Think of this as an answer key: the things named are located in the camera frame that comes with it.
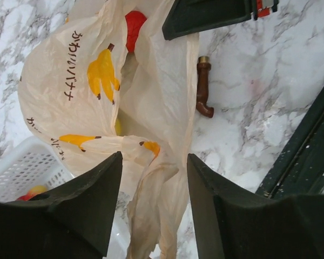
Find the peach banana-print plastic bag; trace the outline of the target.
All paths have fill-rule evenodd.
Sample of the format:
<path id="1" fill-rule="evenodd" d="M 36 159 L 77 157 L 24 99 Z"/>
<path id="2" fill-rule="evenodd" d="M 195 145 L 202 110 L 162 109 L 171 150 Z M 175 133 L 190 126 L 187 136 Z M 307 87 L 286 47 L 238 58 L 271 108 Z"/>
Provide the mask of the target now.
<path id="1" fill-rule="evenodd" d="M 176 258 L 189 197 L 199 35 L 164 38 L 172 5 L 76 1 L 67 22 L 27 56 L 18 85 L 27 127 L 72 174 L 122 153 L 128 258 L 148 258 L 156 247 L 161 258 Z M 125 16 L 133 10 L 147 20 L 129 53 Z"/>

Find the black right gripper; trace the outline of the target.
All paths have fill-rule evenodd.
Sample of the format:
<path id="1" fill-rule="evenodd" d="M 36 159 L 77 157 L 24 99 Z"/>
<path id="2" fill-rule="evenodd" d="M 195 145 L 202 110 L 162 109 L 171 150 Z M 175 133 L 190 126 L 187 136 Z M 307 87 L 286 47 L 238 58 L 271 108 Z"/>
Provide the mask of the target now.
<path id="1" fill-rule="evenodd" d="M 164 21 L 162 32 L 166 40 L 173 40 L 196 32 L 256 21 L 277 12 L 278 0 L 212 0 L 175 1 Z"/>

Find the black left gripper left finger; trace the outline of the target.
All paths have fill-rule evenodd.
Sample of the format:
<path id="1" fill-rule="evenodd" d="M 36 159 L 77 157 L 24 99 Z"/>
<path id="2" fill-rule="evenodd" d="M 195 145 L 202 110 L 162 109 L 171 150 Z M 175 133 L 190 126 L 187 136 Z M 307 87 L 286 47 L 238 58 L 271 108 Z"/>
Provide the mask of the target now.
<path id="1" fill-rule="evenodd" d="M 0 203 L 0 258 L 103 258 L 122 178 L 116 152 L 29 201 Z"/>

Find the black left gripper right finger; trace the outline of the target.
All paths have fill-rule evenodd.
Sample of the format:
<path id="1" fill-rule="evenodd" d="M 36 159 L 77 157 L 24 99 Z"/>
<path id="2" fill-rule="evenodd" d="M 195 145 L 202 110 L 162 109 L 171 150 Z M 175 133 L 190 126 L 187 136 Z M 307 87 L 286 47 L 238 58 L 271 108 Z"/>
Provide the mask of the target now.
<path id="1" fill-rule="evenodd" d="M 187 158 L 199 258 L 324 258 L 324 194 L 272 200 Z"/>

